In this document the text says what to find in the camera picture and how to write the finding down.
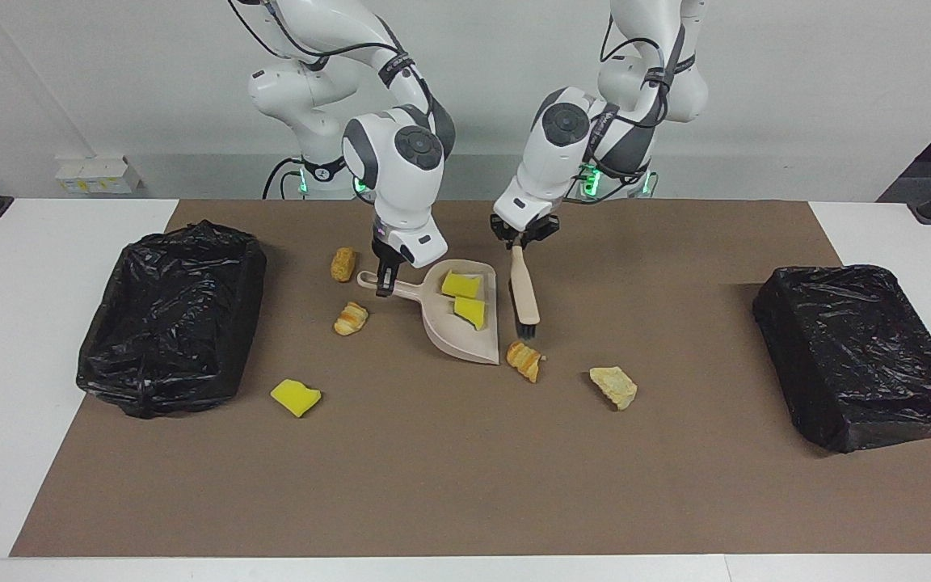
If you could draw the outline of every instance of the black trash bag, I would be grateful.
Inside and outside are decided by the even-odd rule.
[[[129,244],[78,360],[78,387],[140,419],[236,395],[267,259],[252,235],[190,225]]]
[[[753,314],[808,440],[850,453],[931,437],[931,335],[889,270],[778,269]]]

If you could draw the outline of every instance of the white table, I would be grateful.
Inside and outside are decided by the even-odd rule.
[[[82,400],[78,346],[104,281],[176,204],[18,200],[0,220],[0,580],[931,580],[931,555],[7,559]],[[812,207],[843,263],[893,270],[931,331],[931,227],[900,205]]]

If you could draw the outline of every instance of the brown surface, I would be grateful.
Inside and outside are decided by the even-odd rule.
[[[444,202],[436,218],[449,258],[506,273],[489,209]],[[85,398],[14,555],[931,553],[931,440],[814,449],[749,314],[777,266],[839,264],[806,204],[564,209],[562,233],[528,250],[548,356],[535,386],[444,356],[414,303],[330,279],[336,247],[367,248],[364,205],[184,201],[171,228],[204,217],[269,255],[240,395],[151,421]],[[348,299],[373,316],[339,338]],[[603,400],[594,365],[637,382],[630,409]],[[268,397],[285,378],[325,393],[303,420]]]

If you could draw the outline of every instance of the food piece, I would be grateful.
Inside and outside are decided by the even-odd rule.
[[[369,320],[369,312],[358,303],[349,302],[333,323],[333,331],[340,335],[357,334],[365,327],[366,320]]]
[[[312,406],[322,400],[322,393],[311,390],[296,380],[282,380],[279,386],[271,391],[272,397],[300,419]]]
[[[354,276],[354,265],[357,262],[357,257],[354,248],[337,248],[333,263],[329,266],[329,275],[332,275],[333,279],[340,281],[340,283],[347,283],[348,280],[351,280],[351,276]]]
[[[465,297],[475,299],[480,294],[480,284],[483,276],[458,275],[457,272],[448,272],[444,283],[440,285],[440,293],[452,297]]]
[[[638,386],[627,377],[620,368],[591,368],[588,375],[598,384],[599,390],[606,395],[617,410],[625,410],[634,402],[634,395],[638,394]]]
[[[487,310],[487,304],[477,301],[477,299],[466,299],[465,297],[455,297],[455,314],[465,321],[473,324],[473,327],[480,329],[483,327],[483,316]]]
[[[505,355],[505,360],[509,362],[511,367],[518,369],[528,380],[537,382],[537,365],[539,361],[543,360],[537,350],[517,340],[509,346],[509,352]]]

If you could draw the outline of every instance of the dustpan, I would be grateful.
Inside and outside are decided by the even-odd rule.
[[[487,304],[483,327],[473,324],[454,313],[455,299],[440,294],[440,285],[448,272],[463,276],[483,276],[477,299]],[[358,285],[375,289],[378,277],[374,272],[359,272]],[[422,323],[430,342],[443,353],[473,361],[476,364],[498,365],[498,285],[495,269],[487,263],[452,259],[440,261],[426,273],[420,285],[396,281],[394,295],[410,299],[422,306]]]

